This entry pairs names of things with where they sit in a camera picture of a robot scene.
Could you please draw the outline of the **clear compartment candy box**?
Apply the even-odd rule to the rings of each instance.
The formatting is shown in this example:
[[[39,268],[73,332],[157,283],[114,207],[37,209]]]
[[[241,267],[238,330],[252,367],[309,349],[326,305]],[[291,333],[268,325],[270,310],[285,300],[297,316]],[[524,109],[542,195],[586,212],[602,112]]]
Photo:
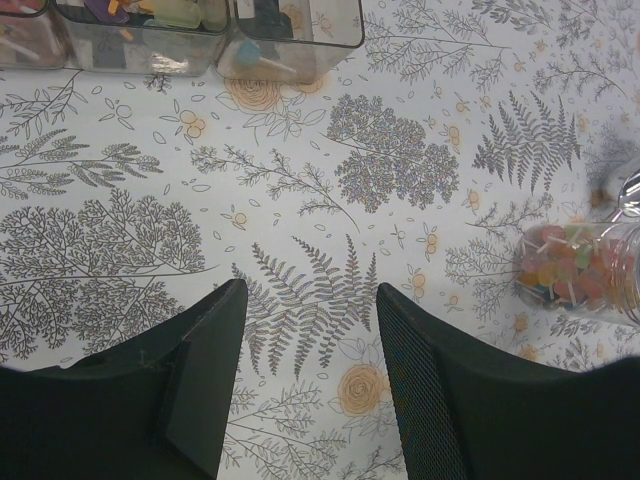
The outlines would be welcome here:
[[[1,64],[311,84],[365,40],[358,1],[4,1]]]

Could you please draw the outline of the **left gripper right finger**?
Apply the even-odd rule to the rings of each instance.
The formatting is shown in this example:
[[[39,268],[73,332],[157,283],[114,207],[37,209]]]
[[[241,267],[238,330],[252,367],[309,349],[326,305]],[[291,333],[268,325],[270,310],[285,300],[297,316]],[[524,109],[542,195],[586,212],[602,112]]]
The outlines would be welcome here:
[[[376,308],[412,479],[635,479],[639,360],[573,373],[504,352],[392,285]]]

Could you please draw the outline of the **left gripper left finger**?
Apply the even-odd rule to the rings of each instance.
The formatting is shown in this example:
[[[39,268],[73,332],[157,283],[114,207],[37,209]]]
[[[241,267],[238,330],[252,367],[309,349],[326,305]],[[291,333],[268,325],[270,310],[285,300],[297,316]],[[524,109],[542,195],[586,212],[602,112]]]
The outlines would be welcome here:
[[[2,477],[215,478],[247,304],[230,280],[68,368],[3,368]]]

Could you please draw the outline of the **metal candy scoop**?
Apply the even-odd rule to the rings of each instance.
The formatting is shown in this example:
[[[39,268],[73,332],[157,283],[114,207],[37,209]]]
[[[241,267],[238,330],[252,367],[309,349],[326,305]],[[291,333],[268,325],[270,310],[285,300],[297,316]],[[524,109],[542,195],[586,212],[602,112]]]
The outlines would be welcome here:
[[[618,208],[629,218],[640,216],[640,171],[631,174],[623,183],[618,197]]]

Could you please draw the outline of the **clear glass jar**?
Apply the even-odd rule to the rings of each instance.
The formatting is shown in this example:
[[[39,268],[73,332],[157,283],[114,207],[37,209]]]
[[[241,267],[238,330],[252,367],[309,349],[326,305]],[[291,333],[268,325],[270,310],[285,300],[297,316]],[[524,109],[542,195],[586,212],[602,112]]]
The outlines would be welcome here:
[[[516,292],[529,306],[639,325],[639,225],[541,224],[520,238]]]

